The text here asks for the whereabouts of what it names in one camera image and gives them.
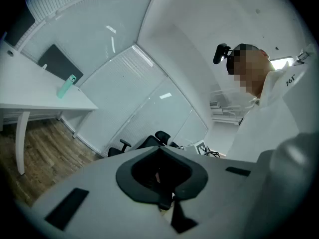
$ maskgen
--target desk leg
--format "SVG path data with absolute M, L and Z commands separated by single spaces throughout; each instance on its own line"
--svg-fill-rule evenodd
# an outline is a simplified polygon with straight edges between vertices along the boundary
M 59 113 L 59 115 L 58 115 L 58 117 L 57 117 L 57 119 L 58 119 L 58 120 L 60 120 L 60 119 L 61 119 L 61 117 L 62 117 L 62 113 L 63 113 L 63 111 L 61 111 L 61 112 Z
M 81 122 L 79 123 L 79 125 L 77 126 L 77 128 L 75 129 L 75 132 L 73 134 L 73 138 L 76 138 L 78 136 L 78 133 L 81 129 L 81 127 L 83 126 L 83 124 L 85 123 L 85 121 L 88 119 L 88 117 L 91 115 L 93 111 L 89 111 L 81 120 Z
M 0 109 L 0 132 L 3 130 L 3 109 Z
M 18 118 L 18 124 L 16 126 L 16 135 L 15 135 L 15 158 L 16 165 L 18 166 L 18 171 L 22 175 L 24 174 L 24 137 L 26 124 L 28 123 L 30 112 L 23 112 Z

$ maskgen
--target person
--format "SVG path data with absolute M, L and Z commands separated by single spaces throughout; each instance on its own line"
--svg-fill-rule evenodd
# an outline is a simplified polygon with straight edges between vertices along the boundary
M 228 56 L 226 68 L 246 92 L 255 96 L 227 153 L 228 159 L 256 162 L 263 151 L 277 148 L 300 132 L 319 129 L 319 104 L 307 112 L 317 90 L 314 78 L 318 77 L 318 64 L 306 77 L 308 65 L 301 60 L 275 70 L 264 50 L 240 44 Z

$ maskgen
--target white shirt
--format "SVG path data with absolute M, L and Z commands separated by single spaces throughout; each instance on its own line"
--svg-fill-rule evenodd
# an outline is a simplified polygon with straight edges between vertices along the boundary
M 307 117 L 306 109 L 310 103 L 306 95 L 318 93 L 318 90 L 313 93 L 313 89 L 307 89 L 308 84 L 317 88 L 313 75 L 308 74 L 306 81 L 301 80 L 308 71 L 307 67 L 307 64 L 303 64 L 268 73 L 259 105 L 255 104 L 244 117 L 227 153 L 228 159 L 256 162 L 261 152 L 276 149 L 284 140 L 300 132 L 318 129 L 318 125 L 313 126 L 312 121 L 308 121 L 309 126 L 304 127 L 303 117 Z M 299 96 L 303 89 L 307 93 Z M 310 120 L 316 120 L 316 109 Z

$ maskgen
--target green water bottle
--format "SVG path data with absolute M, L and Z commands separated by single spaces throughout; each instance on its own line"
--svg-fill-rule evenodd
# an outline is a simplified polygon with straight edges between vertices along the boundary
M 65 83 L 62 85 L 61 89 L 56 94 L 58 98 L 62 98 L 64 96 L 64 94 L 71 87 L 73 82 L 75 82 L 75 80 L 76 80 L 76 77 L 73 74 L 71 74 L 69 78 L 65 81 Z

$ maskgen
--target white jacket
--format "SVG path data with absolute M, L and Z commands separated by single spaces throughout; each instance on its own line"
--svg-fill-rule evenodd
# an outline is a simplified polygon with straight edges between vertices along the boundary
M 244 117 L 227 158 L 256 162 L 284 140 L 318 131 L 318 80 L 317 61 L 268 73 L 259 105 Z

